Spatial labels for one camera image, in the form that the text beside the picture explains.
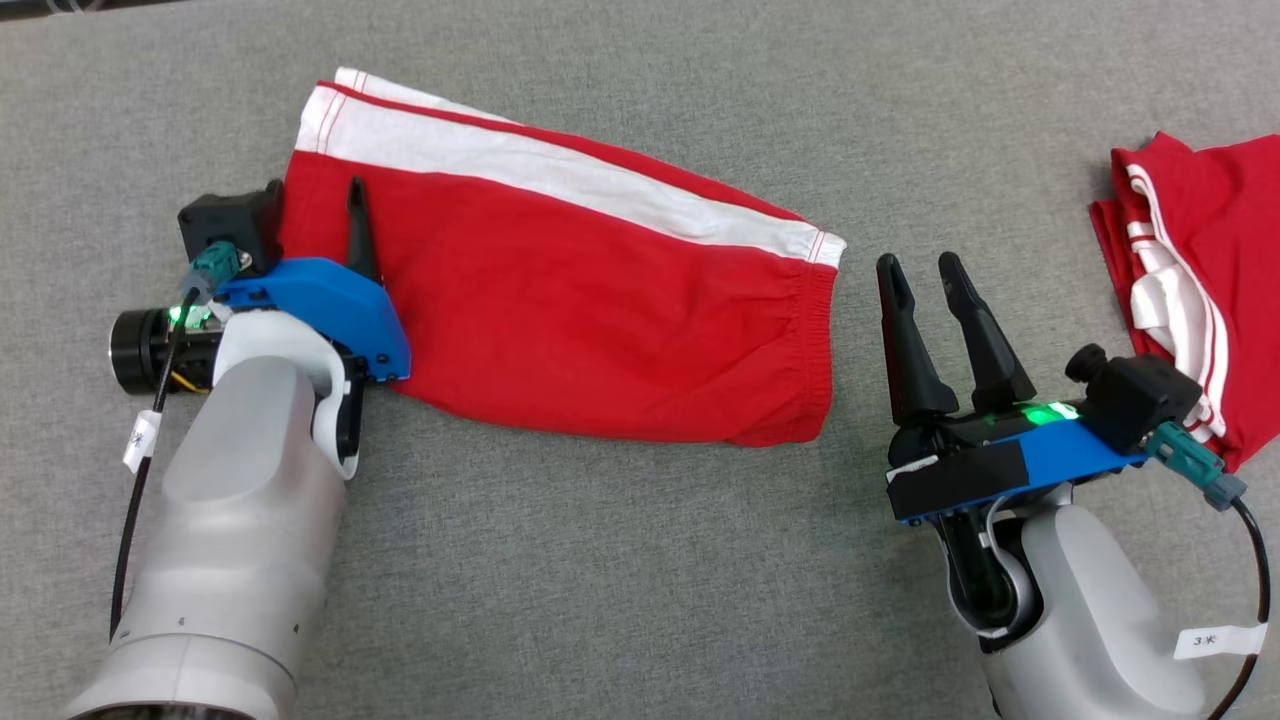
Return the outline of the folded red white-striped top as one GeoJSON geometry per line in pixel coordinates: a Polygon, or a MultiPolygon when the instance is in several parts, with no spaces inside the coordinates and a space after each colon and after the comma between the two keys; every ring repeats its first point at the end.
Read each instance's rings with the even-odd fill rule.
{"type": "Polygon", "coordinates": [[[1235,471],[1280,436],[1280,135],[1110,163],[1089,213],[1132,345],[1201,387],[1185,428],[1235,471]]]}

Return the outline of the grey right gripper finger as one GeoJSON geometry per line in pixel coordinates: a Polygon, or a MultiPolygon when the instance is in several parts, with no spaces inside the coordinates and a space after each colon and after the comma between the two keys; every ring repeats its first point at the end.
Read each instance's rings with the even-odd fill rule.
{"type": "Polygon", "coordinates": [[[974,378],[972,404],[978,413],[1002,413],[1037,396],[1020,359],[980,297],[959,255],[942,252],[940,278],[948,310],[963,329],[974,378]]]}
{"type": "Polygon", "coordinates": [[[877,282],[893,424],[956,413],[957,397],[937,374],[915,320],[914,293],[893,254],[877,260],[877,282]]]}

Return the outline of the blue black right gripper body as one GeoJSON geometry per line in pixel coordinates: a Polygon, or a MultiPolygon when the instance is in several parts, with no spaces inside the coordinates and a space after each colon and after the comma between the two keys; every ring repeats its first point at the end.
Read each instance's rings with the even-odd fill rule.
{"type": "Polygon", "coordinates": [[[890,443],[886,489],[904,525],[1020,503],[1062,483],[1082,483],[1146,462],[1119,454],[1083,423],[1073,404],[1019,404],[1005,413],[933,416],[899,429],[890,443]]]}

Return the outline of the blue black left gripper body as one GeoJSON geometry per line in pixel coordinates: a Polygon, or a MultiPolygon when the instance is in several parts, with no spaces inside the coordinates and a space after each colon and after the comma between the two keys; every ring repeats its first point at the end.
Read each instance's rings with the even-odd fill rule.
{"type": "Polygon", "coordinates": [[[214,384],[215,356],[230,318],[270,310],[316,331],[342,359],[355,363],[365,380],[410,378],[410,342],[389,293],[334,261],[305,258],[218,288],[204,273],[191,272],[177,304],[119,315],[108,346],[116,383],[134,396],[152,393],[163,380],[170,391],[206,392],[214,384]]]}

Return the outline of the red shorts white side stripe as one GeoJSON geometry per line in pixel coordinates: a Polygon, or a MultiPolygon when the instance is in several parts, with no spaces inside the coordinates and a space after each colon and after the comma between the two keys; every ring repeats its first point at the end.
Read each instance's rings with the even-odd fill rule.
{"type": "Polygon", "coordinates": [[[353,179],[410,342],[402,393],[572,436],[820,434],[837,234],[641,152],[342,67],[300,117],[288,256],[344,258],[353,179]]]}

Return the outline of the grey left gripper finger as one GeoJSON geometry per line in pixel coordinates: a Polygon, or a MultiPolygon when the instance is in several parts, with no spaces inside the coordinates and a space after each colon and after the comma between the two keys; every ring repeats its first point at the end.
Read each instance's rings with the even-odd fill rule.
{"type": "Polygon", "coordinates": [[[346,268],[371,282],[381,282],[381,272],[372,238],[369,196],[365,183],[360,177],[353,177],[349,182],[346,208],[349,219],[346,268]]]}

